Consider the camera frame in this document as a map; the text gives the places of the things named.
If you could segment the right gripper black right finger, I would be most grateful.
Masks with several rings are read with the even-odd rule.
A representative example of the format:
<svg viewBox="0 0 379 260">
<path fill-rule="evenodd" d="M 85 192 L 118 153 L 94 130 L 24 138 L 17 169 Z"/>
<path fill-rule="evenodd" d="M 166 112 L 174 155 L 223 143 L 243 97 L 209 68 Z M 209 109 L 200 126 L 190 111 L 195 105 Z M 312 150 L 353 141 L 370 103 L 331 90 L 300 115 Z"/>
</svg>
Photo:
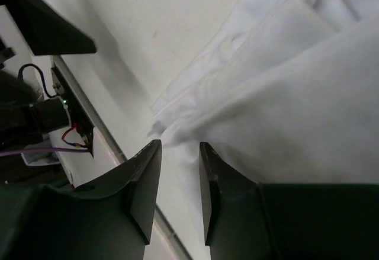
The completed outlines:
<svg viewBox="0 0 379 260">
<path fill-rule="evenodd" d="M 200 143 L 199 170 L 205 244 L 247 246 L 261 225 L 257 185 Z"/>
</svg>

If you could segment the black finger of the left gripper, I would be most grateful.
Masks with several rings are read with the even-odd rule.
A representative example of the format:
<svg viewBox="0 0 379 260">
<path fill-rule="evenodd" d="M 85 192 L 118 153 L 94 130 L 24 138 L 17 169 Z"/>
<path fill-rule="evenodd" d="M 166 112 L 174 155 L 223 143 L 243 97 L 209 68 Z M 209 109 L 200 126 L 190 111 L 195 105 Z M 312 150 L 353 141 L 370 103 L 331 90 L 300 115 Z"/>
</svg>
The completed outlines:
<svg viewBox="0 0 379 260">
<path fill-rule="evenodd" d="M 36 56 L 93 54 L 93 39 L 43 0 L 1 0 Z"/>
</svg>

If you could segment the white skirt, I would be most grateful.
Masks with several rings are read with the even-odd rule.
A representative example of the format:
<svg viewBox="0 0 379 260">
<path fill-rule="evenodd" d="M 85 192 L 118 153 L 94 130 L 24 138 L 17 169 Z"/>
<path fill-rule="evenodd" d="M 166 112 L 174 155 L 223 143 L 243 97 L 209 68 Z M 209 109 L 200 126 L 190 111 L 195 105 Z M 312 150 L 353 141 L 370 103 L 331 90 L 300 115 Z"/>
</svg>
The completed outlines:
<svg viewBox="0 0 379 260">
<path fill-rule="evenodd" d="M 378 0 L 246 0 L 167 89 L 149 135 L 211 144 L 250 179 L 378 182 Z"/>
</svg>

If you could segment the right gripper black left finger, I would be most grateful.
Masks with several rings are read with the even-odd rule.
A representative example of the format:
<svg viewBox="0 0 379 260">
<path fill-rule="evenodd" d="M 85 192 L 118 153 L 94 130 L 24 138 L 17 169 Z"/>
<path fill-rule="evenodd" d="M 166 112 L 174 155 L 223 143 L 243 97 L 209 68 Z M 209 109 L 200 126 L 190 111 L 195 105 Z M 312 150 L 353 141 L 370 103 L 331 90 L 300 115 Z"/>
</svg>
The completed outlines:
<svg viewBox="0 0 379 260">
<path fill-rule="evenodd" d="M 131 159 L 75 188 L 96 198 L 121 195 L 121 210 L 144 244 L 150 243 L 162 163 L 162 143 L 152 140 Z"/>
</svg>

